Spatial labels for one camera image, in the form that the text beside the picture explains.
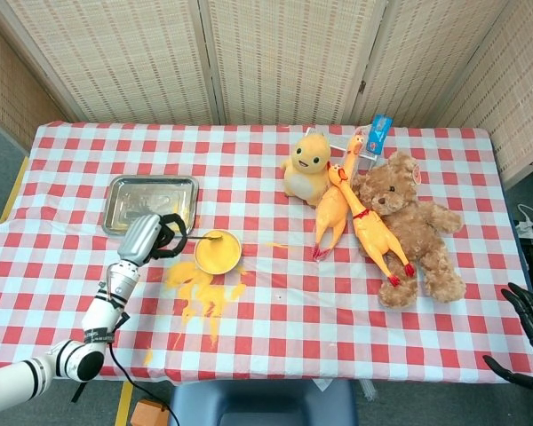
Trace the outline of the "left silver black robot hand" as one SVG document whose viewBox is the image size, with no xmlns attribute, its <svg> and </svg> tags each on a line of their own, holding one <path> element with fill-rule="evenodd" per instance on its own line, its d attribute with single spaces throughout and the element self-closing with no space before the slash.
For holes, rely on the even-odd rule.
<svg viewBox="0 0 533 426">
<path fill-rule="evenodd" d="M 179 228 L 181 236 L 172 249 L 166 248 L 176 235 L 168 226 L 170 223 Z M 121 260 L 142 266 L 151 259 L 175 257 L 183 251 L 186 244 L 187 228 L 179 214 L 150 214 L 138 217 L 129 226 L 117 253 Z"/>
</svg>

